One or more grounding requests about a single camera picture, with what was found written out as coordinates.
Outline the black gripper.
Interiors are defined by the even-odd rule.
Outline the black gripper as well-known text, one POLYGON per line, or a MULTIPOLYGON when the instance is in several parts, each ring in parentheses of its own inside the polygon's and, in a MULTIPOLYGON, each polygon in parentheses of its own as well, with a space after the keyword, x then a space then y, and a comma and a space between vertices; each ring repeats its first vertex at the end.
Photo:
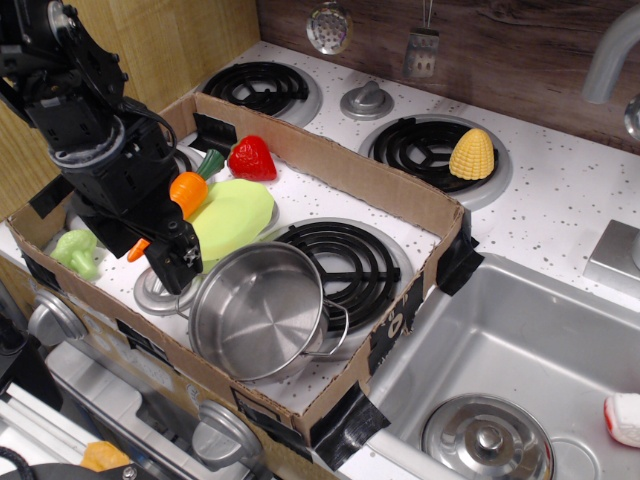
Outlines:
POLYGON ((202 273, 199 239, 169 195, 178 168, 156 119, 112 118, 99 143, 63 147, 59 168, 78 214, 116 257, 147 239, 145 256, 173 295, 202 273))

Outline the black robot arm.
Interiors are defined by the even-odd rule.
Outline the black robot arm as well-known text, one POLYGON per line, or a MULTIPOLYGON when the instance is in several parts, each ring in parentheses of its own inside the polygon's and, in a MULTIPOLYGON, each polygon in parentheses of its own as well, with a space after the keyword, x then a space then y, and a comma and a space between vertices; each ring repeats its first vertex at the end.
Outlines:
POLYGON ((165 289, 203 269, 194 228, 171 199, 179 174, 172 127, 124 94, 119 57, 61 1, 1 4, 1 99, 46 141, 85 225, 116 257, 141 239, 165 289))

